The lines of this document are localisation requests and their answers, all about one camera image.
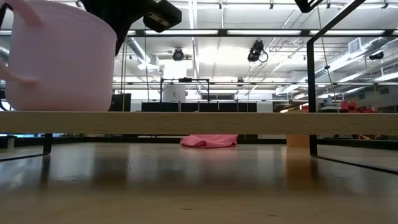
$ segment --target wooden floor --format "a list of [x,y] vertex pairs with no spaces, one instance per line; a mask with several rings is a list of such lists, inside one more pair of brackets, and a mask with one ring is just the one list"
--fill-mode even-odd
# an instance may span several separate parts
[[[320,149],[329,156],[355,153]],[[398,176],[279,145],[66,144],[50,156],[0,163],[1,224],[396,224],[397,208]]]

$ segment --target ceiling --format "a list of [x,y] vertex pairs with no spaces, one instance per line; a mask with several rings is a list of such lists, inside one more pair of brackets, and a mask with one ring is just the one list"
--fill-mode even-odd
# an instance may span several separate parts
[[[75,1],[57,0],[71,6]],[[273,0],[274,8],[269,9],[270,0],[197,0],[197,6],[189,9],[188,0],[170,1],[182,11],[182,22],[172,29],[319,29],[319,18],[317,10],[308,14],[302,14],[293,1]],[[320,7],[320,20],[322,26],[327,24],[340,11],[348,0],[331,0],[332,7],[327,9],[326,4]],[[335,29],[396,29],[398,21],[398,0],[388,0],[390,4],[386,9],[381,9],[383,0],[366,1],[362,9],[352,12],[347,18],[340,22]],[[193,20],[190,22],[190,11]],[[2,29],[11,29],[12,12],[7,12]],[[142,20],[136,21],[131,29],[145,29]],[[249,64],[247,57],[249,48],[256,37],[196,37],[196,59],[198,64],[198,77],[210,78],[218,82],[236,81],[238,77],[244,77],[246,81],[252,82],[291,82],[294,80],[293,71],[307,70],[306,48],[302,47],[292,58],[288,58],[297,47],[306,43],[308,38],[285,38],[272,37],[261,38],[264,45],[271,43],[267,52],[269,61],[262,66]],[[324,38],[326,57],[330,58],[348,48],[348,43],[354,38]],[[136,37],[137,43],[147,54],[155,54],[159,57],[160,65],[171,62],[171,53],[175,48],[182,48],[184,54],[193,55],[193,41],[191,37]],[[2,37],[0,44],[7,47],[8,39]],[[114,75],[121,76],[122,50],[116,57]],[[126,76],[131,82],[146,81],[146,71],[139,70],[140,62],[134,56],[130,48],[127,54]],[[321,40],[315,43],[316,67],[322,68],[324,56]],[[342,72],[350,73],[357,70],[356,67],[341,68]],[[191,57],[187,66],[187,76],[194,77]],[[161,71],[149,72],[149,81],[160,80]]]

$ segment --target wooden shelf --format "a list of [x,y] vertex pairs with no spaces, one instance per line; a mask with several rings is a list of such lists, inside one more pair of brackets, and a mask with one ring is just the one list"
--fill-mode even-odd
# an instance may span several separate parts
[[0,112],[2,133],[385,134],[398,114]]

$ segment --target wooden block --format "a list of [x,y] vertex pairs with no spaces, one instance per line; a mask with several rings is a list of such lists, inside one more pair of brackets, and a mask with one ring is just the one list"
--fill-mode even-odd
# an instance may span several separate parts
[[4,133],[385,134],[398,114],[0,112]]

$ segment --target pink cloth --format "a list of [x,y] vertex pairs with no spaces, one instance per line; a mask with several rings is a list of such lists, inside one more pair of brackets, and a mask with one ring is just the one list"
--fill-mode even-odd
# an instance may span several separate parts
[[237,134],[191,134],[181,138],[182,146],[199,148],[218,148],[236,146]]

